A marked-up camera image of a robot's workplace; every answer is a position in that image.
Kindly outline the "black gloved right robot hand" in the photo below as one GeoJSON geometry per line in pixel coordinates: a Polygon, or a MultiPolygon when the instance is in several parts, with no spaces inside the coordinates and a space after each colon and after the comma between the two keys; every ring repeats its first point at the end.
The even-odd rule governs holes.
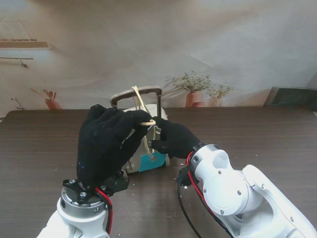
{"type": "Polygon", "coordinates": [[[170,157],[186,159],[199,148],[202,142],[184,125],[154,117],[158,128],[161,129],[160,139],[152,140],[149,147],[170,157]]]}

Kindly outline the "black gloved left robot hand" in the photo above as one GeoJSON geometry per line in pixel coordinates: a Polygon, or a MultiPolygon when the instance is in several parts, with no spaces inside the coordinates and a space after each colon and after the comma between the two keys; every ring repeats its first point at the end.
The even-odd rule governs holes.
{"type": "Polygon", "coordinates": [[[143,110],[123,112],[91,106],[78,140],[77,178],[86,190],[94,189],[119,172],[139,148],[151,120],[143,110]]]}

